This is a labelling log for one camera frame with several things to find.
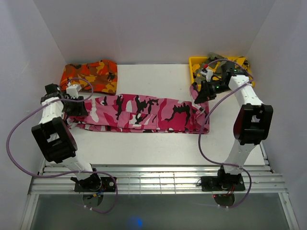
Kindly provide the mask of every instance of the folded orange camouflage garment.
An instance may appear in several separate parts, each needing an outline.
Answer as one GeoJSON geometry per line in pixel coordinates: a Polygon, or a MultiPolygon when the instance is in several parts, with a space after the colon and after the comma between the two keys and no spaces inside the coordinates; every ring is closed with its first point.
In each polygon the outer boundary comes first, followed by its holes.
{"type": "MultiPolygon", "coordinates": [[[[71,78],[88,80],[94,92],[116,94],[117,64],[110,60],[101,60],[89,64],[69,64],[65,66],[60,86],[66,90],[67,81],[71,78]]],[[[82,80],[72,80],[72,84],[80,84],[83,91],[90,91],[91,87],[82,80]]]]}

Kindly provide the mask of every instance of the white wall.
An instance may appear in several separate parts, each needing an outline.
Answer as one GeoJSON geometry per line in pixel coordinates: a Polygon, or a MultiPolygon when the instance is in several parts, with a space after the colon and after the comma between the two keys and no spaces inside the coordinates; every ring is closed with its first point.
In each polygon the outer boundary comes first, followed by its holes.
{"type": "Polygon", "coordinates": [[[277,0],[248,58],[256,92],[274,115],[265,149],[282,172],[300,228],[307,229],[307,1],[277,0]]]}
{"type": "Polygon", "coordinates": [[[187,63],[245,55],[274,0],[34,0],[65,60],[187,63]]]}
{"type": "MultiPolygon", "coordinates": [[[[32,0],[0,1],[0,229],[19,228],[31,177],[19,171],[5,150],[17,121],[39,106],[44,85],[60,80],[65,61],[32,0]]],[[[13,135],[18,162],[37,172],[42,154],[31,134],[39,116],[13,135]]]]}

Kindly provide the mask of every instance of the pink camouflage pants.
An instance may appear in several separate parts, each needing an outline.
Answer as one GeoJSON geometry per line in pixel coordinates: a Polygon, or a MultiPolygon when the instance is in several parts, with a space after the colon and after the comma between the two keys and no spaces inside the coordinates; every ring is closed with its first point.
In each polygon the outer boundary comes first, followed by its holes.
{"type": "MultiPolygon", "coordinates": [[[[193,101],[198,95],[195,85],[190,86],[193,101]]],[[[207,102],[194,104],[151,96],[119,94],[85,101],[89,115],[69,117],[68,126],[113,132],[175,132],[199,133],[209,112],[207,102]]],[[[202,133],[209,132],[209,122],[202,133]]]]}

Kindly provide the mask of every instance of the table surface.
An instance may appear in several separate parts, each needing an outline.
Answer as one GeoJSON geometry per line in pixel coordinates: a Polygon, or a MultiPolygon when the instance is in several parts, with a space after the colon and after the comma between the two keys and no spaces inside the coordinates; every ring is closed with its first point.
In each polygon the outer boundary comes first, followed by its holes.
{"type": "MultiPolygon", "coordinates": [[[[190,101],[189,86],[188,65],[118,65],[117,94],[190,101]]],[[[210,108],[226,94],[210,101],[210,108]]],[[[238,112],[239,105],[232,95],[212,113],[210,132],[201,137],[203,152],[209,159],[223,162],[228,157],[235,140],[233,125],[238,112]]],[[[212,165],[199,153],[197,134],[91,132],[76,127],[71,133],[78,145],[77,154],[91,164],[212,165]]],[[[264,165],[259,146],[251,152],[245,165],[264,165]]]]}

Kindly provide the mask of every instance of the cable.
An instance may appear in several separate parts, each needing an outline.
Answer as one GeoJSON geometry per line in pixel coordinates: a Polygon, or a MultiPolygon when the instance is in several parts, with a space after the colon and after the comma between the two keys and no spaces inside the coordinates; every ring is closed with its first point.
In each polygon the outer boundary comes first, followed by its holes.
{"type": "MultiPolygon", "coordinates": [[[[218,61],[229,61],[229,62],[233,62],[235,65],[239,66],[240,68],[244,69],[241,65],[239,65],[238,63],[234,62],[234,61],[231,61],[231,60],[228,60],[228,59],[217,59],[217,60],[214,60],[212,62],[210,62],[209,64],[207,64],[205,67],[208,67],[209,65],[215,63],[215,62],[218,62],[218,61]]],[[[248,84],[250,84],[254,77],[251,73],[249,73],[248,71],[246,71],[248,73],[248,75],[252,78],[252,80],[249,80],[247,81],[246,83],[244,83],[243,85],[239,86],[238,88],[236,88],[235,90],[233,90],[232,92],[230,92],[229,94],[227,94],[225,97],[223,97],[221,100],[219,100],[216,105],[212,108],[212,110],[208,113],[208,115],[205,117],[205,120],[201,126],[201,129],[200,129],[200,132],[199,132],[199,135],[198,135],[198,148],[200,150],[200,153],[201,155],[203,156],[204,159],[206,159],[207,161],[213,163],[213,164],[217,164],[217,165],[226,165],[226,166],[233,166],[233,167],[237,167],[237,168],[240,168],[241,170],[243,170],[244,172],[246,172],[246,174],[248,175],[248,178],[249,178],[249,187],[248,187],[248,190],[246,192],[246,194],[244,195],[244,197],[236,204],[232,205],[232,206],[221,206],[223,208],[233,208],[233,207],[237,207],[239,206],[240,204],[242,204],[244,202],[244,200],[247,198],[247,196],[249,195],[249,192],[251,190],[251,183],[252,183],[252,180],[251,180],[251,176],[249,174],[249,172],[244,169],[242,166],[238,165],[238,164],[230,164],[230,163],[221,163],[221,162],[216,162],[216,161],[212,161],[210,160],[208,157],[205,156],[205,154],[203,153],[202,149],[201,149],[201,132],[202,130],[204,129],[205,127],[205,124],[207,123],[210,115],[213,113],[213,111],[216,109],[216,107],[222,103],[225,99],[227,99],[229,96],[231,96],[232,94],[238,92],[239,90],[241,90],[242,88],[244,88],[245,86],[247,86],[248,84]]]]}
{"type": "MultiPolygon", "coordinates": [[[[55,100],[51,101],[50,103],[54,103],[54,102],[58,102],[58,101],[62,101],[62,102],[80,102],[80,103],[81,103],[81,102],[84,102],[84,101],[86,101],[86,100],[88,100],[88,99],[90,99],[90,98],[92,97],[92,95],[93,95],[93,93],[94,93],[94,88],[93,88],[93,86],[91,85],[91,83],[90,83],[88,80],[86,80],[86,79],[81,79],[81,78],[72,78],[72,79],[70,79],[68,82],[70,82],[70,81],[72,81],[72,80],[83,80],[83,81],[85,81],[87,84],[89,84],[89,85],[91,86],[91,94],[90,94],[87,98],[85,98],[85,99],[83,99],[83,100],[80,100],[80,101],[76,101],[76,100],[72,100],[72,99],[60,98],[60,99],[55,99],[55,100]]],[[[21,121],[19,121],[19,122],[12,128],[12,130],[10,131],[10,133],[9,133],[7,139],[6,139],[6,152],[7,152],[8,156],[9,156],[10,160],[11,160],[11,161],[13,162],[13,164],[14,164],[18,169],[20,169],[22,172],[24,172],[25,174],[28,174],[28,175],[30,175],[30,176],[32,176],[32,177],[35,177],[35,178],[55,178],[55,177],[64,176],[64,175],[71,174],[71,173],[90,173],[90,174],[95,173],[95,174],[104,174],[104,175],[109,176],[109,177],[112,179],[112,181],[113,181],[113,183],[114,183],[114,185],[115,185],[116,196],[115,196],[114,203],[113,203],[113,205],[112,205],[107,211],[101,211],[101,210],[99,210],[99,209],[95,210],[94,208],[93,208],[93,210],[96,211],[96,212],[99,212],[99,213],[104,213],[104,214],[110,212],[110,211],[114,208],[114,206],[115,206],[115,204],[117,203],[117,200],[118,200],[118,187],[117,187],[117,183],[116,183],[115,178],[114,178],[112,175],[108,174],[107,172],[102,172],[102,171],[95,171],[95,172],[91,172],[91,171],[70,171],[70,172],[63,172],[63,173],[60,173],[60,174],[48,175],[48,176],[37,175],[37,174],[32,173],[32,172],[29,172],[27,169],[23,168],[23,167],[14,159],[14,157],[12,156],[12,153],[11,153],[11,150],[10,150],[10,140],[11,140],[11,137],[12,137],[12,134],[14,133],[14,131],[15,131],[15,130],[18,128],[18,126],[20,126],[24,121],[26,121],[27,119],[29,119],[31,116],[33,116],[34,114],[36,114],[36,113],[39,112],[40,110],[42,110],[42,109],[44,109],[45,107],[47,107],[50,103],[47,103],[46,105],[43,105],[43,106],[39,107],[38,109],[34,110],[32,113],[30,113],[29,115],[27,115],[25,118],[23,118],[21,121]]]]}

